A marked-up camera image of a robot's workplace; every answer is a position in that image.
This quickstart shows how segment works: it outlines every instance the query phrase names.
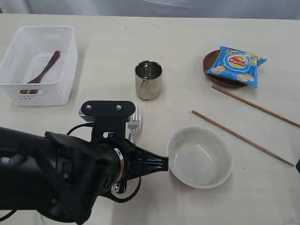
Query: table surface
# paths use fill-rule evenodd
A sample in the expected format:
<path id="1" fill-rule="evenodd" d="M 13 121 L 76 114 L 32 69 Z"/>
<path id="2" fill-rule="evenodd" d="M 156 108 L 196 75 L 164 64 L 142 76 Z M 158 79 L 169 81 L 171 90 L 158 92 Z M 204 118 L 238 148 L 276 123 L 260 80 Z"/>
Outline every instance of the table surface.
<path id="1" fill-rule="evenodd" d="M 202 60 L 220 45 L 259 53 L 259 87 L 231 90 L 300 122 L 300 21 L 206 18 L 137 18 L 66 15 L 0 15 L 0 60 L 23 25 L 75 27 L 79 60 L 70 101 L 59 107 L 16 107 L 0 92 L 0 126 L 37 135 L 66 133 L 82 123 L 78 109 L 87 100 L 139 101 L 143 133 L 137 144 L 165 155 L 175 131 L 199 126 L 220 135 L 234 159 L 223 185 L 201 190 L 171 172 L 143 177 L 138 195 L 119 204 L 99 197 L 87 225 L 282 225 L 300 221 L 300 177 L 292 168 L 218 127 L 216 122 L 296 163 L 300 130 L 211 88 Z M 135 94 L 134 67 L 156 60 L 163 67 L 162 93 L 142 101 Z M 89 139 L 83 128 L 74 135 Z M 133 187 L 136 180 L 129 183 Z M 3 225 L 58 224 L 35 211 L 19 211 Z"/>

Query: brown dish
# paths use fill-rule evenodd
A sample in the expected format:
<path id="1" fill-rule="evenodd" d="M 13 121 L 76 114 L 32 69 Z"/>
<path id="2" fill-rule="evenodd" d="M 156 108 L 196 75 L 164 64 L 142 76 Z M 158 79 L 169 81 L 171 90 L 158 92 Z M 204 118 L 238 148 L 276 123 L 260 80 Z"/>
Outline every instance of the brown dish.
<path id="1" fill-rule="evenodd" d="M 216 61 L 218 55 L 220 53 L 220 50 L 215 50 L 211 53 L 208 53 L 205 58 L 203 59 L 203 72 L 204 74 L 213 82 L 218 83 L 224 87 L 228 87 L 228 88 L 241 88 L 241 87 L 245 87 L 247 86 L 247 84 L 245 83 L 241 83 L 238 81 L 232 81 L 232 80 L 227 80 L 225 78 L 222 77 L 218 77 L 218 76 L 214 76 L 211 74 L 206 73 L 206 71 L 208 69 L 211 68 L 211 66 L 214 64 L 214 62 Z"/>

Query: wooden spoon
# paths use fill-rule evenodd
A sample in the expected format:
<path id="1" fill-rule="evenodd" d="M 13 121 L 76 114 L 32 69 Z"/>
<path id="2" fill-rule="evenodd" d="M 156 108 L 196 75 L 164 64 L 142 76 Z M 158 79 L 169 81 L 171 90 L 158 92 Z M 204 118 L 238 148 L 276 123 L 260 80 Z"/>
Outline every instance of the wooden spoon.
<path id="1" fill-rule="evenodd" d="M 57 59 L 60 57 L 60 52 L 55 51 L 53 56 L 51 57 L 50 61 L 48 62 L 47 66 L 43 69 L 43 71 L 33 80 L 29 81 L 28 83 L 41 83 L 44 75 L 48 72 L 48 70 L 54 65 Z M 38 90 L 20 90 L 21 94 L 37 94 Z"/>

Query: chopstick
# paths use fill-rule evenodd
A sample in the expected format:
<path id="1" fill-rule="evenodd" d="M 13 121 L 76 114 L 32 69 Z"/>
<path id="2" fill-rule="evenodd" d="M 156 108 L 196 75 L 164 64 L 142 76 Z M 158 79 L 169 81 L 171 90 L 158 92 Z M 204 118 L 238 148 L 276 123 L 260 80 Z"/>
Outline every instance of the chopstick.
<path id="1" fill-rule="evenodd" d="M 290 163 L 289 161 L 286 161 L 285 159 L 281 158 L 280 156 L 276 155 L 275 153 L 273 153 L 273 152 L 271 152 L 271 151 L 269 151 L 269 150 L 263 148 L 262 146 L 260 146 L 260 145 L 258 145 L 258 144 L 256 144 L 256 143 L 252 142 L 251 140 L 249 140 L 249 139 L 247 139 L 247 138 L 245 138 L 245 137 L 243 137 L 243 136 L 241 136 L 241 135 L 235 133 L 234 131 L 232 131 L 232 130 L 230 130 L 230 129 L 224 127 L 224 126 L 222 126 L 221 124 L 219 124 L 219 123 L 217 123 L 217 122 L 215 122 L 215 121 L 213 121 L 213 120 L 207 118 L 206 116 L 203 116 L 202 114 L 196 112 L 195 110 L 193 110 L 192 113 L 195 114 L 196 116 L 199 116 L 199 117 L 201 117 L 202 119 L 208 121 L 209 123 L 212 123 L 213 125 L 215 125 L 215 126 L 221 128 L 222 130 L 224 130 L 224 131 L 226 131 L 226 132 L 232 134 L 233 136 L 236 136 L 237 138 L 239 138 L 239 139 L 241 139 L 241 140 L 247 142 L 248 144 L 251 144 L 252 146 L 254 146 L 254 147 L 256 147 L 257 149 L 259 149 L 260 151 L 263 151 L 264 153 L 266 153 L 266 154 L 268 154 L 268 155 L 270 155 L 270 156 L 272 156 L 272 157 L 274 157 L 274 158 L 276 158 L 276 159 L 279 159 L 280 161 L 282 161 L 282 162 L 284 162 L 284 163 L 286 163 L 286 164 L 288 164 L 288 165 L 290 165 L 290 166 L 293 166 L 293 167 L 295 166 L 293 163 Z"/>
<path id="2" fill-rule="evenodd" d="M 285 122 L 287 122 L 287 123 L 289 123 L 289 124 L 295 125 L 295 126 L 297 126 L 297 127 L 300 128 L 300 124 L 299 124 L 299 123 L 296 123 L 296 122 L 294 122 L 294 121 L 292 121 L 292 120 L 289 120 L 289 119 L 286 118 L 286 117 L 283 117 L 283 116 L 281 116 L 281 115 L 278 115 L 277 113 L 274 113 L 274 112 L 272 112 L 272 111 L 270 111 L 270 110 L 268 110 L 268 109 L 265 109 L 265 108 L 263 108 L 263 107 L 261 107 L 261 106 L 259 106 L 259 105 L 254 104 L 254 103 L 252 103 L 252 102 L 249 102 L 249 101 L 247 101 L 247 100 L 245 100 L 245 99 L 243 99 L 243 98 L 241 98 L 241 97 L 239 97 L 239 96 L 237 96 L 237 95 L 234 95 L 234 94 L 232 94 L 232 93 L 230 93 L 230 92 L 224 90 L 223 88 L 220 88 L 220 87 L 218 87 L 218 86 L 216 86 L 216 85 L 212 85 L 212 88 L 215 89 L 215 90 L 218 90 L 218 91 L 220 91 L 220 92 L 222 92 L 222 93 L 224 93 L 224 94 L 226 94 L 226 95 L 228 95 L 228 96 L 230 96 L 230 97 L 232 97 L 232 98 L 235 98 L 235 99 L 237 99 L 237 100 L 239 100 L 239 101 L 241 101 L 241 102 L 243 102 L 243 103 L 246 103 L 247 105 L 250 105 L 250 106 L 252 106 L 252 107 L 254 107 L 254 108 L 256 108 L 256 109 L 259 109 L 259 110 L 261 110 L 261 111 L 263 111 L 263 112 L 265 112 L 265 113 L 267 113 L 267 114 L 269 114 L 269 115 L 271 115 L 271 116 L 274 116 L 274 117 L 276 117 L 276 118 L 278 118 L 278 119 L 281 119 L 281 120 L 283 120 L 283 121 L 285 121 Z"/>

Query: blue snack bag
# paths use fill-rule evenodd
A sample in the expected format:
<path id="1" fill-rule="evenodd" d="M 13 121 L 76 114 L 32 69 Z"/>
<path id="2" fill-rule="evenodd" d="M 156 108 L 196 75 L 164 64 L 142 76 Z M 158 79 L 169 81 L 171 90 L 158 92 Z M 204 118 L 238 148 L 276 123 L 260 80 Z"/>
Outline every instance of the blue snack bag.
<path id="1" fill-rule="evenodd" d="M 239 81 L 257 88 L 258 69 L 267 59 L 256 54 L 236 50 L 233 48 L 220 47 L 220 54 L 208 74 Z"/>

